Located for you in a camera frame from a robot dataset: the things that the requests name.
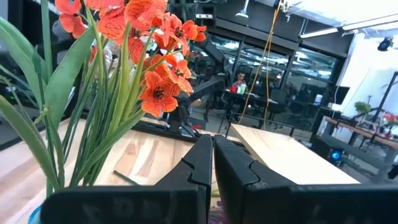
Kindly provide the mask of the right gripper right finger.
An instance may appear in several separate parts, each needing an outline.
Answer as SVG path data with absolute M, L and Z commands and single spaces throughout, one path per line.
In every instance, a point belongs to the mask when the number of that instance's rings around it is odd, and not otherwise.
M 299 185 L 216 135 L 215 172 L 229 224 L 398 224 L 398 186 Z

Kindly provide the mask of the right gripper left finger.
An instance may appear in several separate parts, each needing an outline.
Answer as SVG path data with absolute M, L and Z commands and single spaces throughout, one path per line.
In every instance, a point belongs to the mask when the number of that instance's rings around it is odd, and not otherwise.
M 213 141 L 203 135 L 155 185 L 72 187 L 44 201 L 41 224 L 207 224 Z

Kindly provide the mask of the orange flower bunch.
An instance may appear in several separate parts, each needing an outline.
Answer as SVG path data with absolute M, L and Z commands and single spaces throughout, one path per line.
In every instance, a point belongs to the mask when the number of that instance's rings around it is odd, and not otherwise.
M 55 7 L 74 43 L 39 78 L 47 195 L 93 185 L 128 129 L 191 94 L 187 61 L 177 54 L 206 38 L 205 27 L 168 12 L 167 0 L 55 0 Z

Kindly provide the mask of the green stem with white tip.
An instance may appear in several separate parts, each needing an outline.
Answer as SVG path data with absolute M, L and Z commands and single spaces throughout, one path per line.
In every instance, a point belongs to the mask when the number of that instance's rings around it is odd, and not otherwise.
M 130 185 L 133 185 L 133 186 L 139 185 L 137 182 L 133 181 L 132 179 L 128 178 L 127 176 L 118 172 L 117 170 L 113 170 L 113 174 L 116 175 L 117 177 L 119 177 L 120 179 L 122 179 L 123 181 L 127 182 Z

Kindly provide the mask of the blue glass vase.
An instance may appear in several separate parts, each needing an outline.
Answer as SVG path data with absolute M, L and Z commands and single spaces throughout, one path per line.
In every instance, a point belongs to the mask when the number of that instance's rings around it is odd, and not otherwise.
M 41 213 L 41 205 L 39 205 L 31 214 L 28 219 L 27 224 L 41 224 L 40 213 Z

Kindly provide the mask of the wooden shelf with black legs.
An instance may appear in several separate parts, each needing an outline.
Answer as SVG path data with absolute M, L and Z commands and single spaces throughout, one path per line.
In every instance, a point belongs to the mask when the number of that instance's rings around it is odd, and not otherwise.
M 254 159 L 296 184 L 359 184 L 290 136 L 239 124 L 231 127 Z

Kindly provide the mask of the computer with blue light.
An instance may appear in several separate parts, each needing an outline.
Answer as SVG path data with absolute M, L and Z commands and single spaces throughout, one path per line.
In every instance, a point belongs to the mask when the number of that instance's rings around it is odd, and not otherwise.
M 327 160 L 329 163 L 337 166 L 343 155 L 343 148 L 337 146 L 332 140 L 324 140 L 320 137 L 315 137 L 311 141 L 310 149 L 318 156 Z

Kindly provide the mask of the person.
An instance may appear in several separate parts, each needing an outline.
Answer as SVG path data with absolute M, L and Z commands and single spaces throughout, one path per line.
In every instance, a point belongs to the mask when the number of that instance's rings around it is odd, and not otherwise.
M 246 84 L 245 74 L 244 73 L 239 73 L 238 77 L 237 77 L 237 80 L 230 87 L 230 91 L 236 93 L 238 91 L 238 87 L 241 86 L 242 84 Z

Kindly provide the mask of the long wooden workbench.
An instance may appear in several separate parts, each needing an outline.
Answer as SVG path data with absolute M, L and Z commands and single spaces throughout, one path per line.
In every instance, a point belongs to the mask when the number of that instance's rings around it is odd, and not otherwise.
M 369 131 L 367 129 L 363 129 L 363 128 L 357 128 L 355 126 L 350 126 L 346 123 L 342 123 L 340 121 L 337 121 L 335 119 L 332 119 L 330 117 L 326 117 L 325 118 L 326 122 L 328 122 L 329 124 L 332 124 L 334 126 L 337 127 L 342 127 L 342 128 L 346 128 L 351 130 L 353 133 L 362 135 L 366 138 L 369 139 L 374 139 L 376 142 L 387 145 L 393 149 L 395 149 L 396 151 L 398 151 L 398 141 L 393 141 L 393 140 L 389 140 L 386 138 L 383 138 L 382 136 L 376 134 L 375 132 Z

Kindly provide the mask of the small leafy green plant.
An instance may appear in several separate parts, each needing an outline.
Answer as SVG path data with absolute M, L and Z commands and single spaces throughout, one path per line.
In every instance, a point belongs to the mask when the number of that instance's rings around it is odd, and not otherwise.
M 357 115 L 361 114 L 367 114 L 371 110 L 371 105 L 369 103 L 363 102 L 363 101 L 357 101 L 354 104 L 355 110 L 357 112 Z

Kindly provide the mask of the black monitor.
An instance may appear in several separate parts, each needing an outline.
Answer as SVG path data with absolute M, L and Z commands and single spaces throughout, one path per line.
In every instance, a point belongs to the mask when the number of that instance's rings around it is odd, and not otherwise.
M 333 86 L 330 90 L 330 102 L 341 105 L 345 100 L 350 87 L 348 86 Z

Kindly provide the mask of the white ceiling light strip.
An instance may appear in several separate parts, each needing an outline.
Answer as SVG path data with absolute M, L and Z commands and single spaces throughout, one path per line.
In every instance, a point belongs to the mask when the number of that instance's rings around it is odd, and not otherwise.
M 314 32 L 309 32 L 306 34 L 302 34 L 299 37 L 301 39 L 306 39 L 306 38 L 311 38 L 311 37 L 318 37 L 322 35 L 328 35 L 328 34 L 333 34 L 337 33 L 339 30 L 336 27 L 328 28 L 328 29 L 322 29 L 322 30 L 317 30 Z

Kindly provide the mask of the black aluminium table frame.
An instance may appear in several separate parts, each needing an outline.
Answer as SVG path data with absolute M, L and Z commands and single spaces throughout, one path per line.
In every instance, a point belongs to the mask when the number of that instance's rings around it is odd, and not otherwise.
M 167 131 L 165 126 L 148 121 L 139 121 L 131 130 L 190 143 L 196 143 L 200 137 L 204 136 L 204 134 L 199 133 L 188 136 L 180 133 L 172 133 Z

